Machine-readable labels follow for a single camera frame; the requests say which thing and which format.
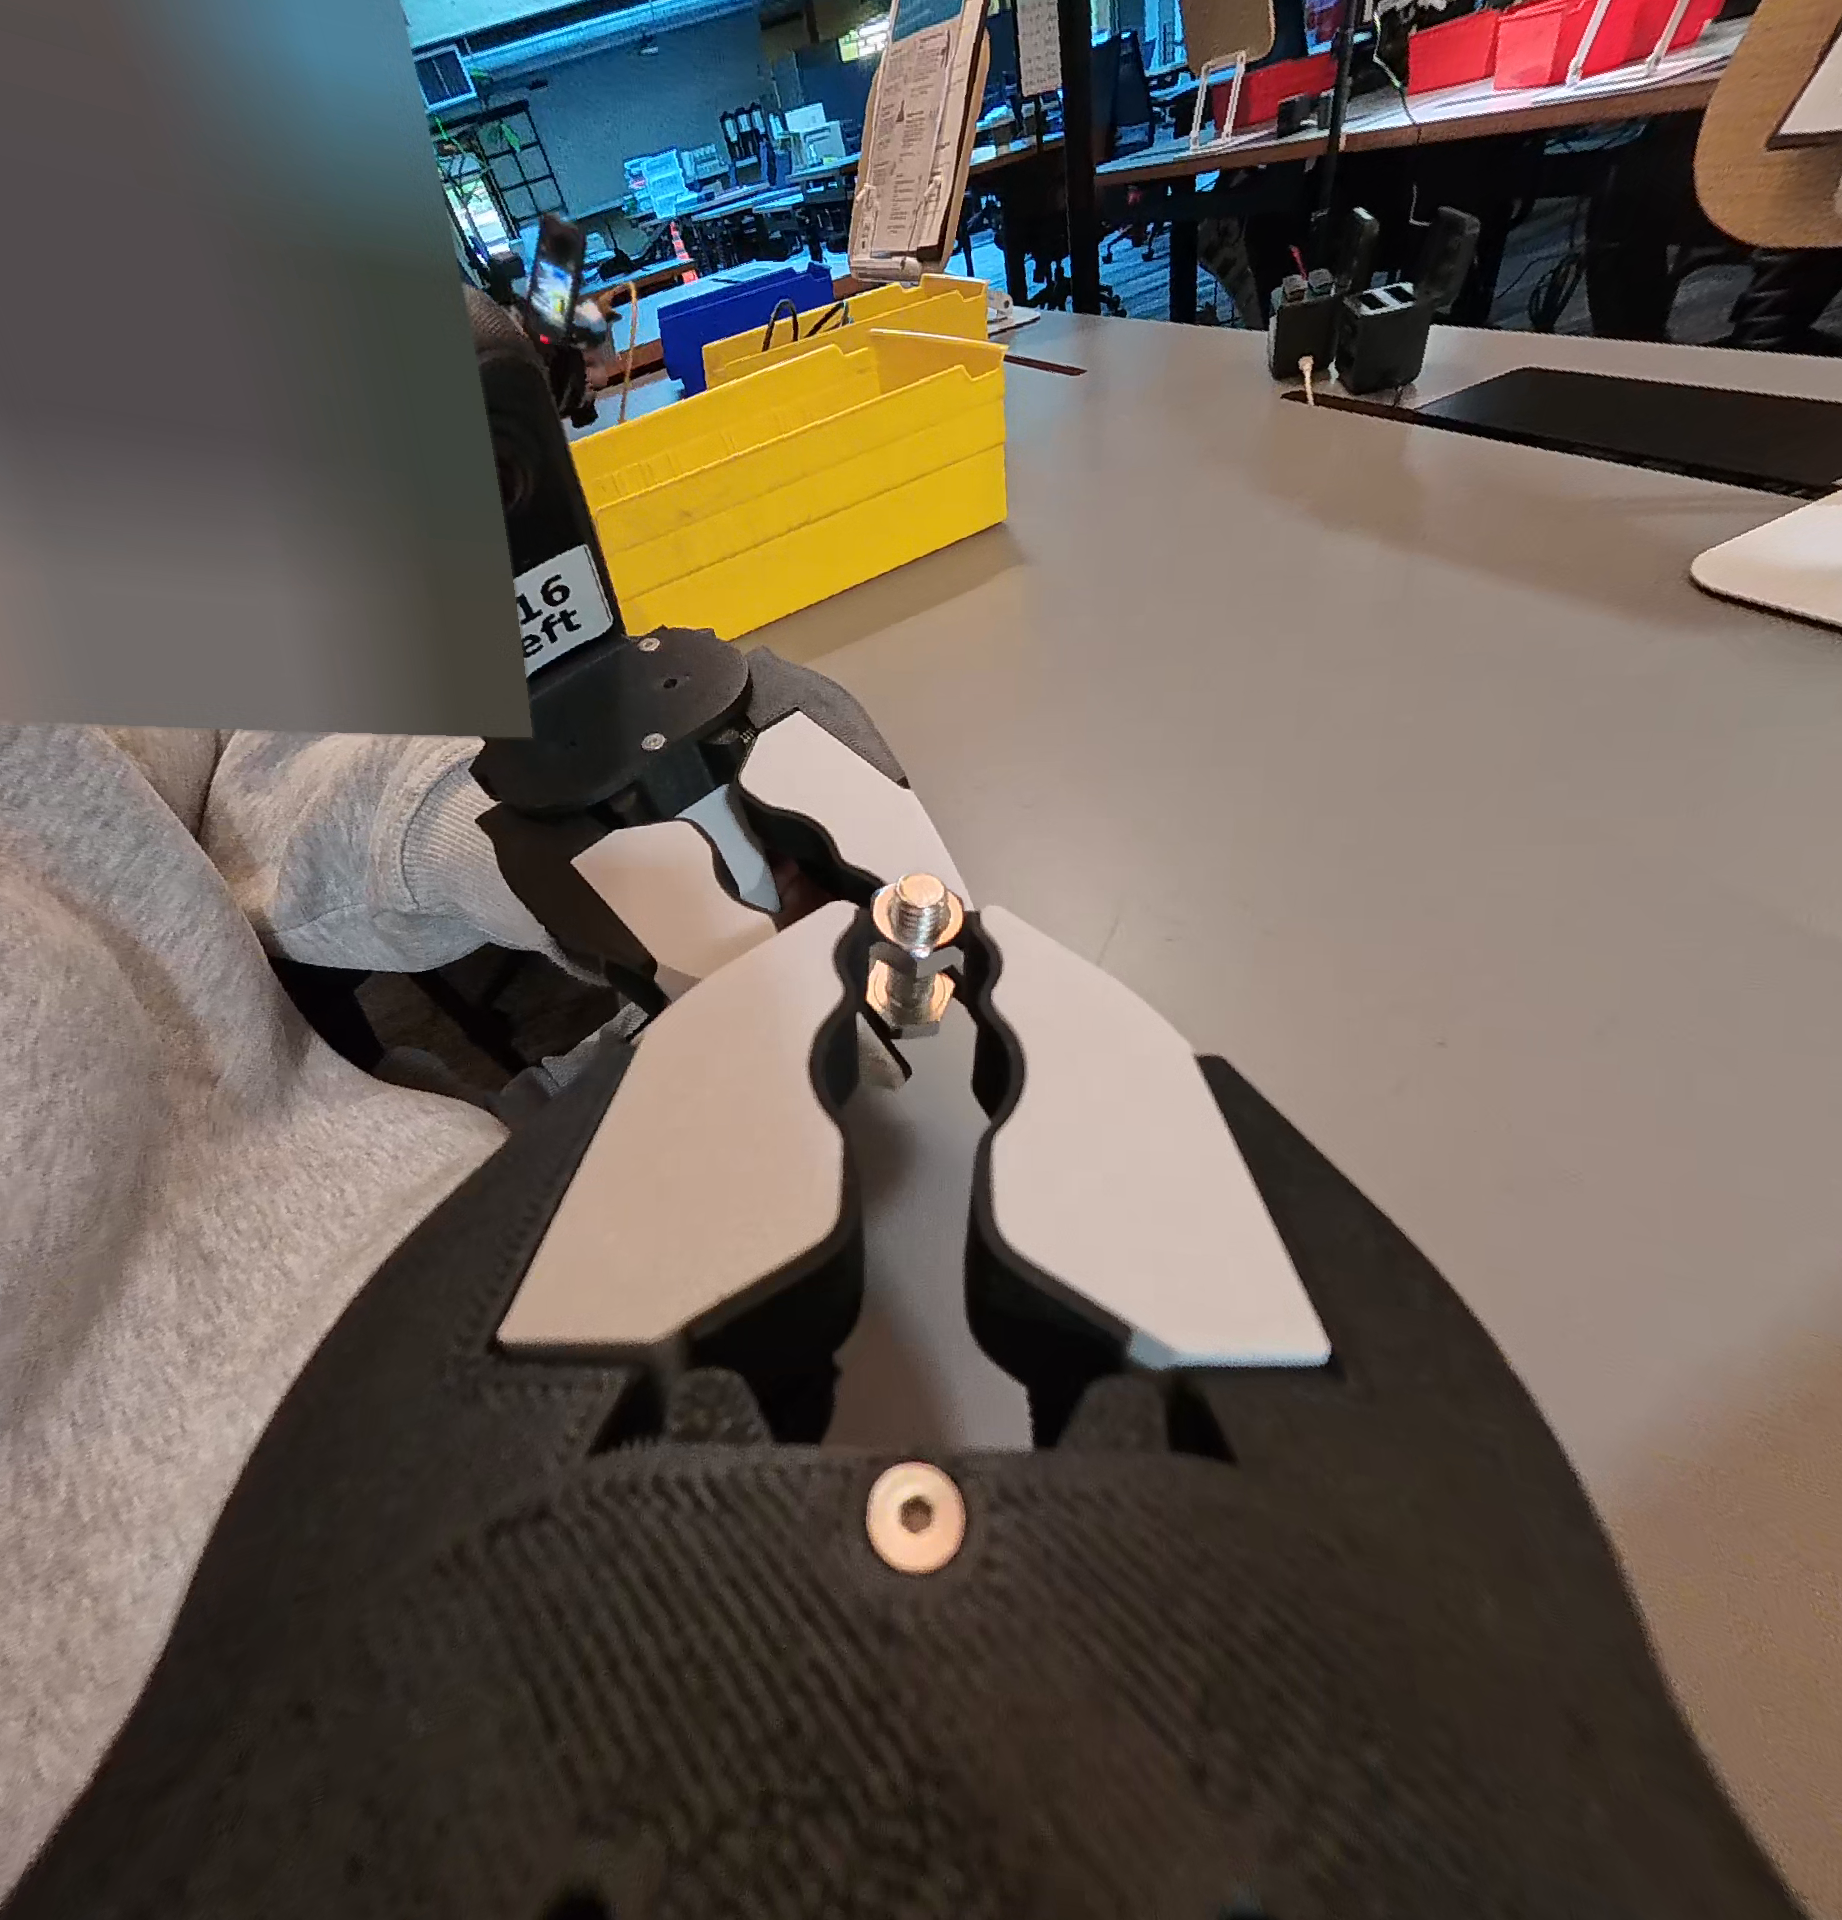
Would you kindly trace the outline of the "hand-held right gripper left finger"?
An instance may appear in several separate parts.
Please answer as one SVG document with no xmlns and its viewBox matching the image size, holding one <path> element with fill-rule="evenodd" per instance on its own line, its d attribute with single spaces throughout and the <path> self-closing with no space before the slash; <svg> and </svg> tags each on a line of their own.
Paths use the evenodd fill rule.
<svg viewBox="0 0 1842 1920">
<path fill-rule="evenodd" d="M 868 934 L 830 904 L 664 1011 L 635 1052 L 497 1340 L 742 1374 L 823 1367 L 863 1299 Z"/>
</svg>

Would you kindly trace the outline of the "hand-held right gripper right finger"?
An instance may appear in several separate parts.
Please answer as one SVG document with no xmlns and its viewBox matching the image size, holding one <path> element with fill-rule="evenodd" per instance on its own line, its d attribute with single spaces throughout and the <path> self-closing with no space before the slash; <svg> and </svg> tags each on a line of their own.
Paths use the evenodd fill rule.
<svg viewBox="0 0 1842 1920">
<path fill-rule="evenodd" d="M 1326 1366 L 1331 1336 L 1193 1047 L 1003 907 L 967 934 L 964 986 L 984 1354 L 1014 1379 Z"/>
</svg>

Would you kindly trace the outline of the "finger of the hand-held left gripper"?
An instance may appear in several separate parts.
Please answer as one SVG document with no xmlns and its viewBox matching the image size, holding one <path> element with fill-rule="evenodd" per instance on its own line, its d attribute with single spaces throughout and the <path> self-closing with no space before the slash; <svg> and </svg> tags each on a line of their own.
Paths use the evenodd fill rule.
<svg viewBox="0 0 1842 1920">
<path fill-rule="evenodd" d="M 661 991 L 698 982 L 764 946 L 785 900 L 732 787 L 679 817 L 620 828 L 580 849 L 572 870 L 648 955 Z"/>
<path fill-rule="evenodd" d="M 865 902 L 901 877 L 928 874 L 972 910 L 972 889 L 915 792 L 810 716 L 757 735 L 739 797 L 759 841 L 835 897 Z"/>
</svg>

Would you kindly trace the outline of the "silver bolt with nut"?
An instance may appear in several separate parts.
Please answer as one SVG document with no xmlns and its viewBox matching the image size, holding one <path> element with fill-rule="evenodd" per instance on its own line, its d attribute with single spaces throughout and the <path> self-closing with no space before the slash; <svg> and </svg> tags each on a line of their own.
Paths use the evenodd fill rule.
<svg viewBox="0 0 1842 1920">
<path fill-rule="evenodd" d="M 865 1009 L 894 1040 L 934 1035 L 954 1002 L 967 910 L 931 872 L 909 872 L 869 904 L 875 946 Z"/>
</svg>

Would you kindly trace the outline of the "person's left forearm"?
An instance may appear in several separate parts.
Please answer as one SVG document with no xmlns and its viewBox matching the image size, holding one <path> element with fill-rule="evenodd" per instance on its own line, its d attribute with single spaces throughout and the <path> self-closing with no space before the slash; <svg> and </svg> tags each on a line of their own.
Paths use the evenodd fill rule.
<svg viewBox="0 0 1842 1920">
<path fill-rule="evenodd" d="M 199 841 L 270 955 L 427 974 L 481 947 L 580 969 L 502 877 L 472 735 L 221 737 Z"/>
</svg>

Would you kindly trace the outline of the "black desk mat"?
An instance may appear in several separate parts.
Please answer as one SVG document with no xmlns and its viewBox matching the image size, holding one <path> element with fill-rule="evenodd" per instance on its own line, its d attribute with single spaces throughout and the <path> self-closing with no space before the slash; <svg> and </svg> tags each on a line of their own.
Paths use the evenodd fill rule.
<svg viewBox="0 0 1842 1920">
<path fill-rule="evenodd" d="M 1322 412 L 1396 420 L 1716 485 L 1820 500 L 1842 489 L 1842 401 L 1565 369 L 1513 369 L 1446 396 L 1293 389 Z"/>
</svg>

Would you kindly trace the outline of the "yellow plastic bin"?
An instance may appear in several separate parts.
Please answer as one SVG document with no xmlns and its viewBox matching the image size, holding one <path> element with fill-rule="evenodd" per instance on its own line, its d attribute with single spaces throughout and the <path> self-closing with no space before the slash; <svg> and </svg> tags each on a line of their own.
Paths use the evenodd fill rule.
<svg viewBox="0 0 1842 1920">
<path fill-rule="evenodd" d="M 714 393 L 832 345 L 860 355 L 882 335 L 990 345 L 987 285 L 928 274 L 916 285 L 871 285 L 806 309 L 785 300 L 764 325 L 702 348 L 704 386 Z"/>
<path fill-rule="evenodd" d="M 855 328 L 572 445 L 624 620 L 738 641 L 1006 517 L 1004 348 Z"/>
</svg>

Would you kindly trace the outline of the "person's grey sweatshirt torso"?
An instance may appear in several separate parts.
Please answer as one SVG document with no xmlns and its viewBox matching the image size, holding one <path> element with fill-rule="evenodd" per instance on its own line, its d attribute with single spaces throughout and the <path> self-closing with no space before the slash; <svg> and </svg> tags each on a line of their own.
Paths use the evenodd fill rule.
<svg viewBox="0 0 1842 1920">
<path fill-rule="evenodd" d="M 383 1261 L 503 1144 L 350 1064 L 199 841 L 236 732 L 0 724 L 0 1906 Z"/>
</svg>

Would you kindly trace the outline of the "brown clipboard with paper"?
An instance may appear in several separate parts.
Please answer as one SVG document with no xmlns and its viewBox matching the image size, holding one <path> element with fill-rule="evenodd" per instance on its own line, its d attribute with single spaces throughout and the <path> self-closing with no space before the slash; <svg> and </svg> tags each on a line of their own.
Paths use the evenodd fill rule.
<svg viewBox="0 0 1842 1920">
<path fill-rule="evenodd" d="M 849 272 L 862 285 L 915 285 L 954 256 L 987 80 L 986 9 L 892 9 L 849 230 Z"/>
</svg>

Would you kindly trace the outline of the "black radio charger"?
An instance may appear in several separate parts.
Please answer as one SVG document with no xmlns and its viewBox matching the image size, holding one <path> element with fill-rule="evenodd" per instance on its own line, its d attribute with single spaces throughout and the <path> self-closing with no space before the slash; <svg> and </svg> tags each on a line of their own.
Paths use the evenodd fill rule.
<svg viewBox="0 0 1842 1920">
<path fill-rule="evenodd" d="M 1348 300 L 1369 290 L 1377 247 L 1377 219 L 1354 206 L 1318 214 L 1310 240 L 1287 250 L 1269 320 L 1269 372 L 1274 382 L 1328 378 L 1342 314 Z"/>
<path fill-rule="evenodd" d="M 1437 209 L 1414 280 L 1342 299 L 1335 378 L 1346 395 L 1396 395 L 1414 384 L 1435 321 L 1466 287 L 1481 230 L 1475 214 Z"/>
</svg>

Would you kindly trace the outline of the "brown clipboard on white stand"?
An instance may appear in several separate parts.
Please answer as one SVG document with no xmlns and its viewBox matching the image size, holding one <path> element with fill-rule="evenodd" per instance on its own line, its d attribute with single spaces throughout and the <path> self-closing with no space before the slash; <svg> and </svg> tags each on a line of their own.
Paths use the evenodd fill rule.
<svg viewBox="0 0 1842 1920">
<path fill-rule="evenodd" d="M 1209 124 L 1209 91 L 1227 72 L 1233 84 L 1247 66 L 1269 61 L 1274 39 L 1274 3 L 1181 3 L 1182 50 L 1193 73 L 1193 117 L 1188 149 L 1205 144 Z"/>
</svg>

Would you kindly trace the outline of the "brown background table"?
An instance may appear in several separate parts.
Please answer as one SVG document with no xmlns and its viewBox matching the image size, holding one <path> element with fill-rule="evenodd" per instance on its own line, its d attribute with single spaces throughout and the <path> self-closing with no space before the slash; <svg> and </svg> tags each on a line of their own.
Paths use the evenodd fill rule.
<svg viewBox="0 0 1842 1920">
<path fill-rule="evenodd" d="M 1507 256 L 1513 212 L 1540 197 L 1587 196 L 1595 168 L 1654 123 L 1696 121 L 1726 62 L 1748 36 L 1748 20 L 1712 22 L 1682 50 L 1614 69 L 1578 84 L 1497 92 L 1470 84 L 1403 106 L 1388 92 L 1348 109 L 1332 175 L 1337 200 L 1372 209 L 1402 196 L 1425 222 L 1437 206 L 1474 212 L 1482 243 L 1463 325 L 1485 325 L 1494 295 L 1482 282 Z M 1291 225 L 1306 244 L 1328 178 L 1328 135 L 1256 131 L 1193 153 L 1181 139 L 1097 172 L 1104 227 L 1160 227 L 1167 243 L 1167 320 L 1201 321 L 1201 280 L 1216 280 L 1201 250 L 1218 227 Z"/>
</svg>

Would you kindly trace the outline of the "white rounded tray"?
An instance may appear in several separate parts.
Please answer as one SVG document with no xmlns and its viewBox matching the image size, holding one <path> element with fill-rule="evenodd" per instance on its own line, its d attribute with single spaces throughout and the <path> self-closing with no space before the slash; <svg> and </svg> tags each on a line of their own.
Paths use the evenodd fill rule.
<svg viewBox="0 0 1842 1920">
<path fill-rule="evenodd" d="M 1698 553 L 1690 577 L 1712 599 L 1842 632 L 1842 489 Z"/>
</svg>

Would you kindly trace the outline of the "large brown clipboard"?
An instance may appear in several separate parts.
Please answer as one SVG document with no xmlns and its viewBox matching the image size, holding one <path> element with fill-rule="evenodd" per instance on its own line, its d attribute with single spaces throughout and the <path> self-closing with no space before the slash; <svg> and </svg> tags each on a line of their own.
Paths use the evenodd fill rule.
<svg viewBox="0 0 1842 1920">
<path fill-rule="evenodd" d="M 1842 3 L 1766 3 L 1708 103 L 1705 216 L 1756 251 L 1842 251 Z"/>
</svg>

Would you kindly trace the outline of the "black post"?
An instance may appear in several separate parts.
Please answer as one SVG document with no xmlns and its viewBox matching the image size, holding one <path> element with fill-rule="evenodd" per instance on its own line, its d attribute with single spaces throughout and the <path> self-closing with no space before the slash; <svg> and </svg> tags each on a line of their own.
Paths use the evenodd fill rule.
<svg viewBox="0 0 1842 1920">
<path fill-rule="evenodd" d="M 1067 214 L 1071 306 L 1101 316 L 1101 219 L 1094 153 L 1094 34 L 1090 3 L 1057 3 L 1063 109 L 1063 201 Z"/>
</svg>

